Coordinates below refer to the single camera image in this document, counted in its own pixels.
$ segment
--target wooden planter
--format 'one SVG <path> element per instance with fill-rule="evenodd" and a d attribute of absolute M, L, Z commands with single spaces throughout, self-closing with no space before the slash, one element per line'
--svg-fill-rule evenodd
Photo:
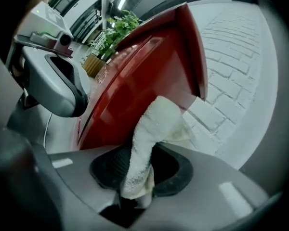
<path fill-rule="evenodd" d="M 104 64 L 105 62 L 103 62 L 101 59 L 98 59 L 94 54 L 90 54 L 82 67 L 84 70 L 86 70 L 88 76 L 95 78 Z"/>

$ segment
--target red object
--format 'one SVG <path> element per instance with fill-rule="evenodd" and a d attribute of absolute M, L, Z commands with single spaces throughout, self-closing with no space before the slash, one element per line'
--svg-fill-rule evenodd
<path fill-rule="evenodd" d="M 96 80 L 89 119 L 79 146 L 117 145 L 132 137 L 149 104 L 158 96 L 182 111 L 207 96 L 207 67 L 202 41 L 187 4 L 144 22 L 118 45 Z"/>

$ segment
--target cable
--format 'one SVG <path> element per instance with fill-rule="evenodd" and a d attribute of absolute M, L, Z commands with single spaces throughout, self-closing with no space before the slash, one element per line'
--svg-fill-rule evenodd
<path fill-rule="evenodd" d="M 46 128 L 45 128 L 45 133 L 44 133 L 44 142 L 43 142 L 43 146 L 44 146 L 44 148 L 45 148 L 45 144 L 46 144 L 46 133 L 47 133 L 47 129 L 48 129 L 48 124 L 49 124 L 49 122 L 50 122 L 50 119 L 51 119 L 51 117 L 52 117 L 52 113 L 50 113 L 50 116 L 49 116 L 49 118 L 48 118 L 48 121 L 47 121 L 47 124 L 46 124 Z"/>

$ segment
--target ceiling light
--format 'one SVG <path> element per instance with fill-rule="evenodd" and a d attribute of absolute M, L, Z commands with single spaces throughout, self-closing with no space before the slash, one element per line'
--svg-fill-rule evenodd
<path fill-rule="evenodd" d="M 121 0 L 119 5 L 118 5 L 118 9 L 121 10 L 123 7 L 123 4 L 125 3 L 126 0 Z"/>

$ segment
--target towel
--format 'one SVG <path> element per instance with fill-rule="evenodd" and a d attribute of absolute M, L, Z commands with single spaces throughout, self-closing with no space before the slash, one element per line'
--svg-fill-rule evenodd
<path fill-rule="evenodd" d="M 158 96 L 149 105 L 134 130 L 130 167 L 120 189 L 123 198 L 140 199 L 144 208 L 150 204 L 154 188 L 154 170 L 149 163 L 152 148 L 157 142 L 185 135 L 179 132 L 182 121 L 180 108 L 165 97 Z"/>

